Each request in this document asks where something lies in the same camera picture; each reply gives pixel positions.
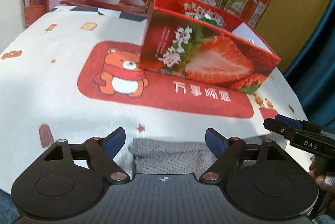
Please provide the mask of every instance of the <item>crosshair circle logo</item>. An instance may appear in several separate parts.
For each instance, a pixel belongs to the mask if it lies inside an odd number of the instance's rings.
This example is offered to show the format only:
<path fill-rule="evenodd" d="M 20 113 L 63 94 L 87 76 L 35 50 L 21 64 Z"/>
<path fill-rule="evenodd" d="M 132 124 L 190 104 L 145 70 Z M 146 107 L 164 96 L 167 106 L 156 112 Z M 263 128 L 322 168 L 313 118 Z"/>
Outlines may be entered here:
<path fill-rule="evenodd" d="M 160 177 L 160 180 L 162 182 L 167 182 L 169 180 L 169 178 L 164 176 L 164 177 Z"/>

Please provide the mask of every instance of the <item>red scarf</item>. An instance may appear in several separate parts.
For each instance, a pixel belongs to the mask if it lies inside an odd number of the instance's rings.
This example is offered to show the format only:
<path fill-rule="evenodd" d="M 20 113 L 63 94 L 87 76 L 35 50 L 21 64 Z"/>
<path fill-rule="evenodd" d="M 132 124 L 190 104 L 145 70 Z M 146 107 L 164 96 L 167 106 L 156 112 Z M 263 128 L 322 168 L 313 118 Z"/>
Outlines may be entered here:
<path fill-rule="evenodd" d="M 124 69 L 124 68 L 119 68 L 117 66 L 114 65 L 109 65 L 109 64 L 104 64 L 103 65 L 103 71 L 107 72 L 115 77 L 118 77 L 120 79 L 124 79 L 124 80 L 131 80 L 131 81 L 137 81 L 137 80 L 143 80 L 145 79 L 145 74 L 144 71 L 134 71 L 134 70 L 128 70 L 128 69 Z M 106 83 L 104 80 L 102 80 L 100 78 L 101 73 L 99 73 L 94 81 L 96 84 L 101 85 L 101 86 L 105 86 Z"/>

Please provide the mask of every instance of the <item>open box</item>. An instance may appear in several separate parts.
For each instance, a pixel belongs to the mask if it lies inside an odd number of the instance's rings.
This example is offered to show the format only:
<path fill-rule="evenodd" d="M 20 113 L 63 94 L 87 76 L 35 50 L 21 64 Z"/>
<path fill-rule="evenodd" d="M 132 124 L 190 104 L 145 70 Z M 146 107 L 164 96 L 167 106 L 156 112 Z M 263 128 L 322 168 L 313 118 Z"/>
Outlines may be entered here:
<path fill-rule="evenodd" d="M 199 0 L 154 0 L 142 69 L 253 94 L 279 62 L 237 16 Z"/>

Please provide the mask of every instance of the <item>bear's belly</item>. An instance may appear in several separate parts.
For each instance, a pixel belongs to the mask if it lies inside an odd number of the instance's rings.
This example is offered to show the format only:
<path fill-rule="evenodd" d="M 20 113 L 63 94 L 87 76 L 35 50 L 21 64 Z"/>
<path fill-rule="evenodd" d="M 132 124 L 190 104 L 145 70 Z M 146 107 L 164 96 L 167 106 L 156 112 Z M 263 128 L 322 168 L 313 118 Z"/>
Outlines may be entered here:
<path fill-rule="evenodd" d="M 115 91 L 120 94 L 132 94 L 138 89 L 138 83 L 134 80 L 124 80 L 118 77 L 114 77 L 112 80 L 112 86 Z"/>

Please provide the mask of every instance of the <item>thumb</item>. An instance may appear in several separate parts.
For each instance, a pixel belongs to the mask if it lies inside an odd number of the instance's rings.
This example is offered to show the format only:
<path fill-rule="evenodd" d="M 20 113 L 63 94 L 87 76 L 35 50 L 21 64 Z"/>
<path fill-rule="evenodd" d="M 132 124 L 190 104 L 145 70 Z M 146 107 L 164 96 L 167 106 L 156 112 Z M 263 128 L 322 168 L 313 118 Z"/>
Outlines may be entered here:
<path fill-rule="evenodd" d="M 316 184 L 326 191 L 335 193 L 335 173 L 327 172 L 327 175 L 318 176 L 315 180 Z"/>

